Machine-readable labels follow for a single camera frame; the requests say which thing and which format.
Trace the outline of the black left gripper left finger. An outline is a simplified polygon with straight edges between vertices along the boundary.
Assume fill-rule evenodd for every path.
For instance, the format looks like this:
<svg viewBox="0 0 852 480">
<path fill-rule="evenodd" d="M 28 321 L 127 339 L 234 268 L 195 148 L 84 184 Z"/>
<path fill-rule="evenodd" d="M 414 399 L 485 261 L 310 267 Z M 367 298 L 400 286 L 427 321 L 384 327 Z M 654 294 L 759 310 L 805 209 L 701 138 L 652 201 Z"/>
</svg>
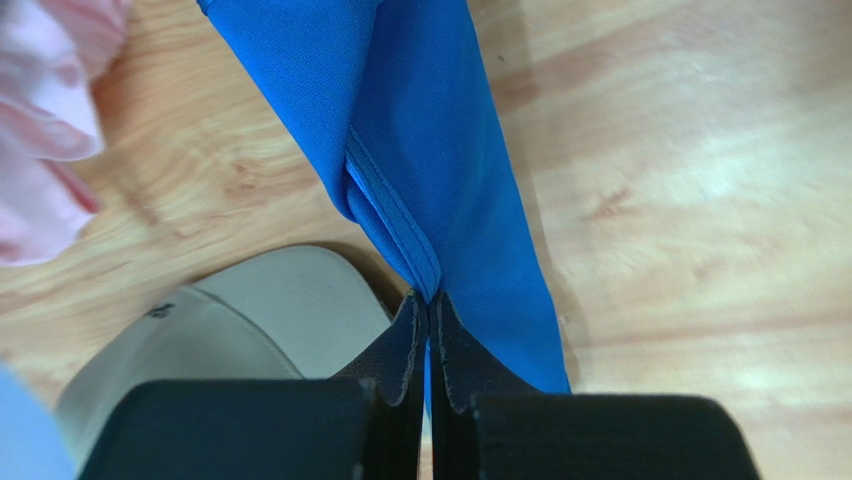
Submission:
<svg viewBox="0 0 852 480">
<path fill-rule="evenodd" d="M 109 416 L 85 479 L 414 479 L 425 302 L 326 380 L 158 380 Z"/>
</svg>

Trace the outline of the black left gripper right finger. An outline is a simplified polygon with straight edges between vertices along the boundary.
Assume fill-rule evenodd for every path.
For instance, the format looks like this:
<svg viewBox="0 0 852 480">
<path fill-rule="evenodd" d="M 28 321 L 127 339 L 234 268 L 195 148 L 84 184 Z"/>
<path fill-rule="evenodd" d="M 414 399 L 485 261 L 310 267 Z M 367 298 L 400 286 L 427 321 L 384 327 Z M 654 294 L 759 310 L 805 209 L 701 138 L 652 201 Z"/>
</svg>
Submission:
<svg viewBox="0 0 852 480">
<path fill-rule="evenodd" d="M 543 393 L 462 325 L 446 293 L 429 313 L 438 479 L 755 479 L 724 408 L 697 396 Z"/>
</svg>

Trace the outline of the blue cloth napkin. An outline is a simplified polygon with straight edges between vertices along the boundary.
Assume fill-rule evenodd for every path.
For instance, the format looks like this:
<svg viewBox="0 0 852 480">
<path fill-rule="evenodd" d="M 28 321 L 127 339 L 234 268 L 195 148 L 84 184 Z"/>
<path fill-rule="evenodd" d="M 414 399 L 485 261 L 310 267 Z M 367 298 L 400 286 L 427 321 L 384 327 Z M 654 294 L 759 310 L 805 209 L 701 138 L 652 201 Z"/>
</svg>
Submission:
<svg viewBox="0 0 852 480">
<path fill-rule="evenodd" d="M 426 299 L 548 394 L 570 390 L 463 1 L 203 1 L 335 207 Z"/>
</svg>

